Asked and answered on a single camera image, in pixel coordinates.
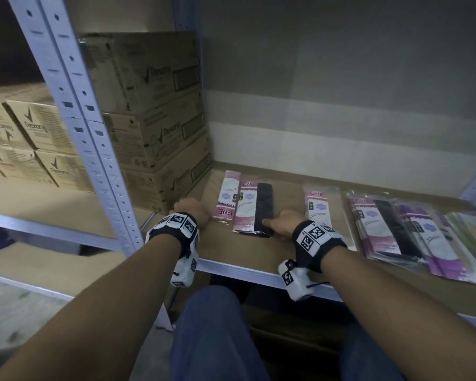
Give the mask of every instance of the wrist strap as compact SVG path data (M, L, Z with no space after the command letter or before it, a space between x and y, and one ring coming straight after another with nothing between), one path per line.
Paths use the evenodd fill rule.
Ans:
M324 224L305 220L294 229L292 241L296 249L296 259L306 257L300 262L317 273L321 272L321 260L334 247L347 247L344 237Z
M196 251L199 230L197 230L196 219L189 213L176 212L162 218L147 232L145 243L160 234L168 234L178 239L182 246L180 258L189 257L192 252Z

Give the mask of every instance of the floor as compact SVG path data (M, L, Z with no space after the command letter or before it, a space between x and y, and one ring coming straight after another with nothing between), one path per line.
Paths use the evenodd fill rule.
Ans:
M0 283L0 364L65 304L56 298ZM171 340L171 333L153 328L141 348L130 380L168 380Z

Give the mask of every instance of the lower shelf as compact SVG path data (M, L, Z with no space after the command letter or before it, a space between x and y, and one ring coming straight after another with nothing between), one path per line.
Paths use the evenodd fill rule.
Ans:
M151 211L134 209L141 226ZM0 227L120 250L99 197L23 179L0 177Z

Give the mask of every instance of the gray wall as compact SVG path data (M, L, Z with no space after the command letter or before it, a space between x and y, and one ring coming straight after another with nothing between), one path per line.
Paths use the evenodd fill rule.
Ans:
M199 0L211 121L476 155L476 0Z

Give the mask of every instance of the barcode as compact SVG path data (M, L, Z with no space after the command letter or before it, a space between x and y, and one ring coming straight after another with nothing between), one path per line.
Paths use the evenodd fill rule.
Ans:
M173 80L177 92L196 85L199 83L199 67L195 65L184 70L177 70L173 72Z
M189 139L204 126L203 114L196 116L182 125L183 140Z
M206 155L193 169L190 170L190 177L192 182L195 182L203 172L208 168L212 163L212 156L210 154Z

